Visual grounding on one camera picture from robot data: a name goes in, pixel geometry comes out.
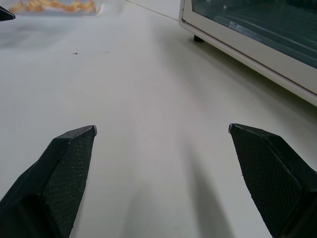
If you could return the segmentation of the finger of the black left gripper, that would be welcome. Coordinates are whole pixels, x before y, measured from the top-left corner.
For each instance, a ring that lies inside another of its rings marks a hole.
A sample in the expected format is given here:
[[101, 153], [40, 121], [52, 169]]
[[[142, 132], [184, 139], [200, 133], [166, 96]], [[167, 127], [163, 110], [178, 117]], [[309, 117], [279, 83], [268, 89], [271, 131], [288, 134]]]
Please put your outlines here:
[[9, 12], [7, 9], [0, 6], [0, 22], [14, 19], [15, 15], [13, 13]]

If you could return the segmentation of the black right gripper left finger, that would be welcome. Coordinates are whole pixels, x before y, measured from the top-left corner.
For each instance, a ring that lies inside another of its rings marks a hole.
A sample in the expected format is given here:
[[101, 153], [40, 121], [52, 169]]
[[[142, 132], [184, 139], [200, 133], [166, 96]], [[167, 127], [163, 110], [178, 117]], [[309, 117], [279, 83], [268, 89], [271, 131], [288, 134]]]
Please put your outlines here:
[[67, 238], [79, 211], [97, 128], [54, 138], [0, 201], [2, 238]]

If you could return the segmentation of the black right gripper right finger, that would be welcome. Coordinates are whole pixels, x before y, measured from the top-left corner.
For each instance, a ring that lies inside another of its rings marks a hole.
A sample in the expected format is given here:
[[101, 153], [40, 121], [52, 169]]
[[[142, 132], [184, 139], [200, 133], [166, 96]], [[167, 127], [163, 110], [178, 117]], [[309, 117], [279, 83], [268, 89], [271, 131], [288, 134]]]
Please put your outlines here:
[[317, 236], [317, 173], [280, 136], [232, 123], [243, 179], [274, 238]]

